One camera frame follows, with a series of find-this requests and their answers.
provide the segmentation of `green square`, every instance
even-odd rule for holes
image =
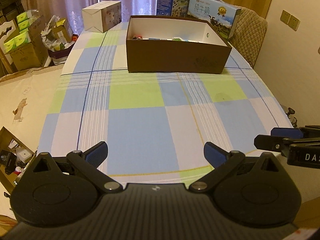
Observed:
[[[181,171],[181,172],[179,172],[179,174],[180,174],[182,182],[186,185],[186,188],[188,188],[191,183],[200,179],[201,177],[208,174],[212,170],[213,170],[213,167],[208,165],[205,167]]]
[[[224,70],[220,75],[199,74],[212,102],[247,99],[237,81]]]
[[[86,48],[100,47],[106,33],[92,33],[91,38],[86,44]]]
[[[48,114],[60,113],[61,106],[64,100],[64,96],[66,94],[70,79],[71,79],[71,75],[60,77],[60,82],[56,92],[54,93],[52,103],[49,107]]]
[[[121,30],[107,31],[102,46],[117,45]]]
[[[112,72],[109,109],[164,106],[155,73]]]

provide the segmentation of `wall socket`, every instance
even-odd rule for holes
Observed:
[[[297,31],[300,24],[300,20],[294,17],[293,15],[290,17],[288,26],[293,29],[294,31]]]
[[[289,23],[290,20],[290,16],[291,14],[286,12],[285,10],[282,11],[281,17],[280,17],[280,21],[282,21],[285,24]]]

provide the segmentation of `chair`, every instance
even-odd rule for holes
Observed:
[[[253,68],[266,34],[268,23],[256,12],[245,7],[239,8],[241,8],[239,20],[229,42]]]
[[[10,22],[5,22],[0,25],[0,58],[1,61],[8,72],[8,74],[12,74],[14,72],[14,69],[12,68],[12,58],[10,55],[5,55],[5,50],[4,50],[4,41],[7,37],[10,36],[16,29],[17,25],[14,20]]]

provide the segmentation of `quilted chair cover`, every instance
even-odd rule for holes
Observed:
[[[241,14],[235,32],[229,42],[253,68],[266,34],[268,23],[256,12],[246,7],[239,8],[241,8]]]

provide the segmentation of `box lid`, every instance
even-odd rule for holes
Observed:
[[[212,1],[215,1],[217,4],[220,4],[220,5],[228,5],[229,8],[232,8],[234,10],[240,10],[239,7],[232,5],[232,4],[229,4],[229,3],[226,3],[223,0],[212,0]]]

